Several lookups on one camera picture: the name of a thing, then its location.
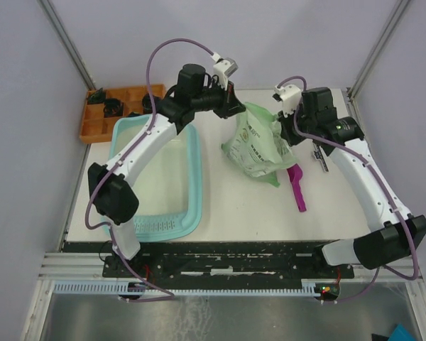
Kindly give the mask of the magenta plastic litter scoop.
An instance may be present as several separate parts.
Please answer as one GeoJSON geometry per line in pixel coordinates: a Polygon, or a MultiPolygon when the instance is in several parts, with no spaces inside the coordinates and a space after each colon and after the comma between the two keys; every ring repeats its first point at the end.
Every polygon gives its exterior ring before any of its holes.
{"type": "Polygon", "coordinates": [[[300,181],[303,177],[303,171],[298,164],[287,169],[288,177],[292,187],[293,195],[299,212],[306,212],[306,204],[301,190],[300,181]]]}

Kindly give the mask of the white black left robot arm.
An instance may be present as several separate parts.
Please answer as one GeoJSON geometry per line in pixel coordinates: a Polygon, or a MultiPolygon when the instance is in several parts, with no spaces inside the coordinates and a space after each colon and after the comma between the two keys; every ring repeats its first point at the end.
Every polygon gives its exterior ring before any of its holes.
{"type": "Polygon", "coordinates": [[[153,104],[156,114],[115,157],[104,165],[93,163],[87,171],[88,208],[107,218],[113,250],[121,256],[118,267],[128,277],[141,273],[143,260],[137,256],[141,245],[132,222],[139,200],[132,189],[137,177],[151,159],[173,140],[198,112],[214,112],[227,119],[245,111],[237,99],[230,76],[237,71],[230,58],[213,66],[213,74],[197,64],[186,64],[177,83],[153,104]]]}

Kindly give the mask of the green cat litter bag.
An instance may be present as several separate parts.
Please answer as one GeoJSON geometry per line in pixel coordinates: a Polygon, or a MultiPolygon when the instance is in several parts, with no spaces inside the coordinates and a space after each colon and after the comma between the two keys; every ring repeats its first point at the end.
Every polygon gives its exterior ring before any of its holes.
{"type": "Polygon", "coordinates": [[[277,172],[292,167],[298,159],[281,137],[275,114],[250,102],[244,106],[246,111],[236,115],[236,130],[222,144],[222,151],[244,175],[277,188],[277,172]]]}

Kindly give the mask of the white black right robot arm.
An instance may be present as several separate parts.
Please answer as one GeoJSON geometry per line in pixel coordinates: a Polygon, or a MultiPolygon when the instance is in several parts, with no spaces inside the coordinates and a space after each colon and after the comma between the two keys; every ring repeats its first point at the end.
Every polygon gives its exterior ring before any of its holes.
{"type": "Polygon", "coordinates": [[[361,237],[318,247],[312,271],[327,278],[338,265],[360,264],[372,270],[412,256],[426,235],[426,217],[415,216],[398,199],[376,165],[356,120],[338,116],[332,91],[279,85],[273,97],[282,104],[278,113],[282,138],[290,146],[310,139],[324,151],[351,186],[369,229],[361,237]]]}

